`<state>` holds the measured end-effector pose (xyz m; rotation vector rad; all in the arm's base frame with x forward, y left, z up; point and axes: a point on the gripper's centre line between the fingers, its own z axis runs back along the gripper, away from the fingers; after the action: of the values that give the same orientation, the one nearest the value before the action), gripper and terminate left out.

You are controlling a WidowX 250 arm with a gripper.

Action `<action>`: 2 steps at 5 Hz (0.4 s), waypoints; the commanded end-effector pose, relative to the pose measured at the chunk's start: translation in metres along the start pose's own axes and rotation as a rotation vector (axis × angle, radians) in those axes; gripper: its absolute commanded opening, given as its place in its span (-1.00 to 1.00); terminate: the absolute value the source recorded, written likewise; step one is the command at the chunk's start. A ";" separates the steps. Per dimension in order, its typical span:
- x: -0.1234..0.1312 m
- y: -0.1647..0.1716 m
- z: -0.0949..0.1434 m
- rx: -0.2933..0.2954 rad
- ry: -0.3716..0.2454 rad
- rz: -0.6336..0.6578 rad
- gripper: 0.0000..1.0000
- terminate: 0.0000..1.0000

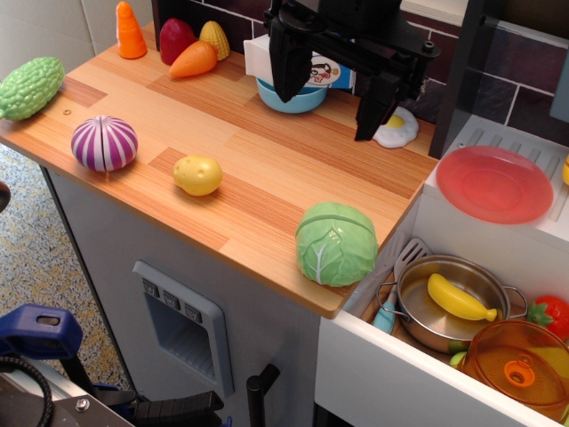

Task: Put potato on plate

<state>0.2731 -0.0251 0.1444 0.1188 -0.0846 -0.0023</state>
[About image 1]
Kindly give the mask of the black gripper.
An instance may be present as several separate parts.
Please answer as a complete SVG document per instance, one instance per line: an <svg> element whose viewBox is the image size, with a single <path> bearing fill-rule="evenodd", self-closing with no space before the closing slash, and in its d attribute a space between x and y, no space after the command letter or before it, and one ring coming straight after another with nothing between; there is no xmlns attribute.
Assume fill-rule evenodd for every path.
<svg viewBox="0 0 569 427"><path fill-rule="evenodd" d="M399 98L422 96L428 64L440 54L405 19L400 6L399 1L271 2L264 12L265 27L280 100L289 102L308 82L313 52L337 61L370 77L355 136L369 141L389 121Z"/></svg>

